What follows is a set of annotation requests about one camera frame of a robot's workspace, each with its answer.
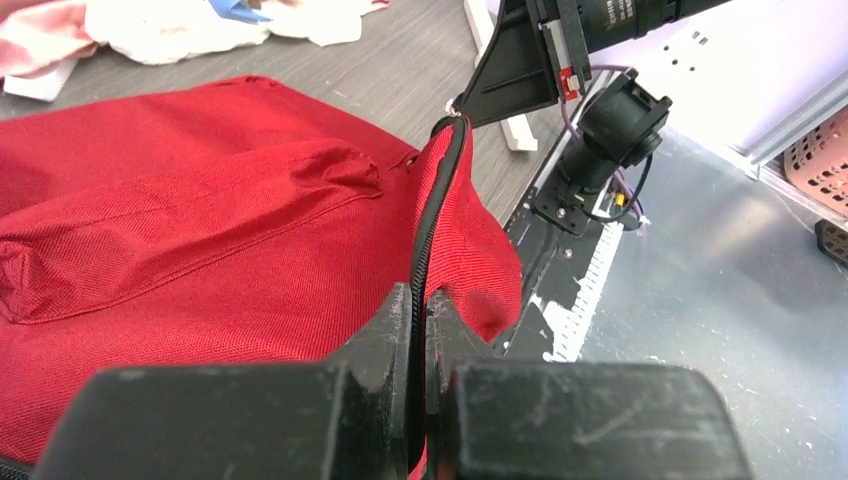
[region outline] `pink basket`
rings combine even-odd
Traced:
[[[848,215],[848,107],[786,149],[783,162],[792,185]]]

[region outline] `seam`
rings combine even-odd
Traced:
[[[403,158],[401,158],[401,159],[400,159],[400,161],[399,161],[399,162],[397,162],[396,164],[394,164],[394,165],[392,165],[391,167],[389,167],[389,171],[392,171],[392,170],[395,170],[395,169],[398,169],[398,168],[405,168],[407,171],[409,171],[409,161],[410,161],[413,157],[416,157],[416,156],[420,155],[420,153],[421,153],[421,152],[419,152],[418,150],[415,150],[415,149],[410,150],[409,152],[407,152],[407,153],[403,156]]]
[[[363,157],[364,157],[364,155],[362,153],[357,152],[357,159],[361,159]],[[302,161],[302,160],[312,159],[312,158],[314,158],[314,157],[298,157],[295,160],[296,161]],[[249,177],[246,177],[246,178],[243,178],[241,180],[230,183],[229,185],[222,187],[220,189],[216,189],[216,190],[213,190],[209,193],[205,193],[203,195],[198,195],[196,197],[192,197],[192,198],[190,198],[188,200],[184,200],[182,202],[170,203],[168,205],[162,205],[162,206],[147,208],[147,209],[142,209],[142,210],[133,210],[133,211],[130,211],[130,212],[124,212],[124,213],[112,215],[110,217],[98,218],[98,219],[92,220],[88,223],[76,225],[76,226],[69,228],[69,229],[62,229],[61,231],[53,233],[53,234],[49,234],[49,235],[46,235],[46,236],[39,236],[39,237],[37,237],[37,240],[48,240],[48,239],[52,239],[52,238],[55,238],[55,237],[61,237],[63,235],[67,235],[71,232],[83,230],[85,228],[88,228],[88,227],[91,227],[91,226],[94,226],[94,225],[97,225],[97,224],[100,224],[100,223],[103,223],[103,222],[107,222],[109,220],[117,220],[119,218],[129,217],[129,216],[132,216],[132,215],[140,215],[140,214],[145,214],[145,213],[158,212],[158,211],[165,210],[165,209],[168,209],[168,208],[182,207],[182,206],[194,203],[194,202],[201,200],[201,199],[205,199],[205,198],[212,197],[212,196],[215,196],[215,195],[218,195],[218,194],[221,194],[221,193],[228,192],[228,191],[233,190],[234,188],[238,187],[239,185],[241,185],[243,183],[249,182],[249,181],[254,180],[256,178],[259,178],[259,177],[262,177],[262,176],[259,175],[259,174],[251,175]],[[15,243],[32,244],[33,240],[27,240],[26,242],[15,242]]]
[[[17,277],[17,278],[23,278],[23,273],[24,273],[24,262],[18,262],[18,264],[19,264],[19,269],[20,269],[20,271],[18,272],[18,277]],[[4,271],[4,272],[0,272],[0,273],[2,273],[2,275],[4,276],[4,279],[5,279],[6,281],[8,281],[8,280],[9,280],[9,276],[8,276],[8,275],[6,275],[6,272],[5,272],[5,271]],[[3,308],[4,308],[7,312],[9,312],[9,315],[10,315],[10,316],[14,316],[14,310],[12,309],[11,305],[9,305],[9,302],[7,302],[7,301],[6,301],[6,299],[4,299],[3,297],[0,297],[0,304],[2,304]]]
[[[247,241],[242,242],[238,245],[234,245],[234,246],[232,246],[232,247],[230,247],[230,248],[228,248],[228,249],[226,249],[222,252],[219,252],[217,254],[213,254],[213,255],[210,255],[210,256],[205,257],[203,259],[200,259],[200,260],[198,260],[194,263],[191,263],[191,264],[183,267],[182,269],[176,270],[176,271],[171,272],[167,275],[159,277],[159,278],[155,279],[154,281],[150,282],[149,284],[147,284],[143,287],[135,289],[132,292],[128,292],[127,294],[125,294],[123,296],[108,300],[106,302],[101,302],[101,303],[98,303],[98,304],[95,304],[95,305],[91,305],[89,307],[85,307],[85,308],[78,309],[78,310],[73,310],[73,311],[66,312],[66,313],[59,314],[59,315],[53,315],[53,316],[50,316],[50,317],[26,317],[26,319],[24,319],[24,317],[21,316],[21,315],[12,315],[11,318],[9,318],[9,322],[13,323],[13,324],[17,324],[17,325],[39,325],[39,324],[54,322],[54,321],[58,321],[58,320],[65,320],[65,319],[75,317],[75,316],[78,316],[78,315],[83,315],[83,314],[86,314],[86,313],[92,313],[92,312],[96,312],[98,310],[103,310],[103,309],[106,309],[106,308],[113,307],[115,305],[126,302],[128,300],[132,300],[133,298],[139,297],[139,296],[141,296],[141,295],[143,295],[147,292],[150,292],[151,290],[153,290],[155,288],[161,287],[162,285],[165,285],[165,284],[171,283],[175,280],[178,280],[179,278],[184,277],[185,275],[188,275],[189,273],[191,273],[195,270],[198,270],[200,268],[209,266],[213,263],[219,262],[219,261],[221,261],[221,260],[223,260],[227,257],[235,255],[236,253],[238,253],[242,250],[245,250],[245,249],[250,248],[254,245],[262,243],[262,242],[264,242],[264,241],[266,241],[270,238],[273,238],[277,235],[281,235],[283,233],[286,233],[286,232],[288,232],[292,229],[295,229],[297,227],[300,227],[300,226],[302,226],[306,223],[309,223],[309,222],[311,222],[311,221],[313,221],[313,220],[315,220],[319,217],[326,215],[327,213],[329,213],[333,210],[341,208],[341,207],[343,207],[343,206],[345,206],[345,205],[347,205],[347,204],[349,204],[353,201],[360,200],[360,199],[363,199],[363,198],[376,198],[376,197],[379,197],[381,195],[382,195],[381,193],[378,193],[378,194],[375,194],[375,195],[365,195],[365,194],[355,195],[355,196],[350,197],[346,200],[343,200],[340,203],[334,204],[331,207],[328,207],[324,210],[321,210],[320,212],[316,212],[314,215],[312,215],[310,217],[306,217],[304,219],[301,219],[300,221],[297,221],[297,222],[294,222],[294,223],[291,223],[291,224],[286,224],[284,226],[281,226],[279,228],[276,228],[276,229],[273,229],[269,232],[266,232],[264,235],[260,235],[259,237],[247,240]]]

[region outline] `table surface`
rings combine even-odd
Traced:
[[[622,238],[581,360],[703,372],[756,478],[848,479],[848,270],[817,250],[815,215],[663,137],[653,224]]]
[[[346,45],[321,48],[306,40],[272,37],[260,46],[157,67],[101,49],[78,64],[55,102],[5,96],[0,98],[0,119],[258,74],[421,148],[444,115],[445,103],[465,89],[476,53],[461,0],[394,0],[388,9],[366,15],[362,38]],[[538,152],[510,152],[498,125],[474,132],[472,178],[484,205],[501,223],[562,128],[555,109],[529,117]]]

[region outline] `blue object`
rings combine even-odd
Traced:
[[[252,8],[241,3],[241,0],[209,0],[209,4],[221,18],[240,20],[243,22],[269,22],[270,18],[263,17]]]

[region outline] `bag pocket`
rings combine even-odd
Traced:
[[[38,324],[107,308],[380,195],[370,157],[316,140],[44,202],[0,219],[0,318]]]

